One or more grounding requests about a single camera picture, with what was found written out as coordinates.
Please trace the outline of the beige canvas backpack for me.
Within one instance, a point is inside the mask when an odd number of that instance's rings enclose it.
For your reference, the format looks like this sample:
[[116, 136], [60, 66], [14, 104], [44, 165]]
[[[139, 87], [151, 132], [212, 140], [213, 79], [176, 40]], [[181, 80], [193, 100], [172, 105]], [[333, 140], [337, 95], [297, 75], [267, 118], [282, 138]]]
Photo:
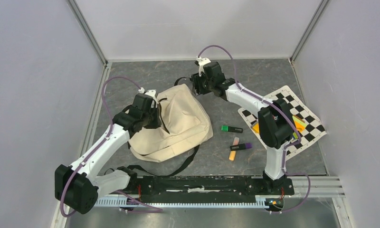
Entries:
[[128, 141], [128, 148], [137, 159], [147, 162], [164, 162], [193, 150], [172, 173], [176, 175], [192, 163], [200, 145], [213, 136], [211, 121], [191, 90], [178, 81], [159, 93], [157, 99], [161, 106], [161, 127], [143, 128]]

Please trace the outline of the green highlighter pen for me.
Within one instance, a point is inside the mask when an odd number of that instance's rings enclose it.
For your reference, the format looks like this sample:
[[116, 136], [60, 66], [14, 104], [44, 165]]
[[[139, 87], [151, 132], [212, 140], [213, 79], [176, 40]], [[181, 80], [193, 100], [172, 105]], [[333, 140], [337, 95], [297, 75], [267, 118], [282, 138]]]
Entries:
[[231, 133], [242, 133], [243, 129], [239, 128], [239, 127], [234, 127], [234, 126], [222, 125], [221, 126], [221, 131], [223, 131], [223, 132], [231, 132]]

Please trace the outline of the purple highlighter pen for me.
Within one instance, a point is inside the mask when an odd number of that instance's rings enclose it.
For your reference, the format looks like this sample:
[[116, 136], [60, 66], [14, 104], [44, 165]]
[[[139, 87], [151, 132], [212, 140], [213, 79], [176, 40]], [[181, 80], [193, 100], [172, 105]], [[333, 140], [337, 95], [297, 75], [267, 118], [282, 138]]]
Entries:
[[239, 150], [246, 150], [246, 149], [251, 149], [252, 144], [251, 143], [242, 143], [242, 144], [237, 144], [237, 145], [232, 145], [230, 146], [231, 151], [239, 151]]

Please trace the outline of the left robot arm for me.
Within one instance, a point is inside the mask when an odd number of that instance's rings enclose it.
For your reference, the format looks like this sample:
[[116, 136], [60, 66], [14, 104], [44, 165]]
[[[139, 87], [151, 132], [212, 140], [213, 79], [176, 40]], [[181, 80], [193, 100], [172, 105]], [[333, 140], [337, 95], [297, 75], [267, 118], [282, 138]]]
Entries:
[[97, 142], [69, 166], [59, 165], [55, 170], [55, 197], [60, 201], [62, 215], [67, 205], [86, 214], [99, 198], [118, 190], [133, 193], [138, 181], [123, 170], [100, 176], [99, 172], [112, 155], [143, 128], [161, 126], [160, 104], [156, 90], [138, 93], [133, 103], [116, 114]]

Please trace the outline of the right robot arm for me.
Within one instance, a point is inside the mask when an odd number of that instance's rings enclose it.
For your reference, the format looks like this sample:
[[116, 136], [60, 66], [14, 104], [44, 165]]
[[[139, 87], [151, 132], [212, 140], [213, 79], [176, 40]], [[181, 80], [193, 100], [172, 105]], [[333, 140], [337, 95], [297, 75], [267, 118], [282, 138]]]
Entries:
[[287, 102], [284, 99], [266, 99], [235, 79], [225, 78], [218, 62], [199, 57], [195, 64], [199, 71], [191, 76], [191, 81], [196, 94], [213, 93], [257, 115], [259, 135], [267, 149], [263, 188], [269, 194], [277, 193], [286, 179], [286, 149], [293, 134], [297, 133]]

